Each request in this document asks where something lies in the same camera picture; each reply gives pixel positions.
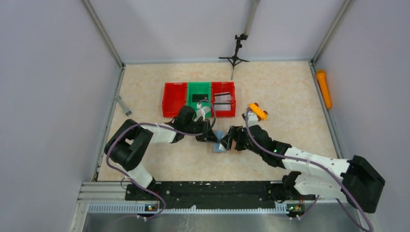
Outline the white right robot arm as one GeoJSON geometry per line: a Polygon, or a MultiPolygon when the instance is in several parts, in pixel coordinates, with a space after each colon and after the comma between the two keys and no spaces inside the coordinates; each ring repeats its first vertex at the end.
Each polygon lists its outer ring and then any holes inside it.
{"type": "Polygon", "coordinates": [[[320,195],[346,200],[366,213],[376,212],[385,180],[361,156],[336,159],[312,154],[271,139],[259,125],[232,126],[220,143],[226,150],[235,143],[235,150],[249,150],[268,165],[288,170],[282,182],[283,192],[289,199],[320,195]]]}

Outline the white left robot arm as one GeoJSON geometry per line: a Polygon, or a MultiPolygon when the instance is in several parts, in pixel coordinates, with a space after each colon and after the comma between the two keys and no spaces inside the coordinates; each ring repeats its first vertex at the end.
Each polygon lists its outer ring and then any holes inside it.
{"type": "Polygon", "coordinates": [[[127,119],[105,145],[106,161],[118,164],[125,175],[138,184],[137,194],[149,200],[155,194],[155,187],[151,184],[154,178],[142,164],[148,146],[177,143],[185,136],[195,136],[198,142],[218,142],[212,130],[215,123],[205,117],[209,112],[209,106],[194,109],[185,105],[176,117],[162,124],[137,123],[127,119]]]}

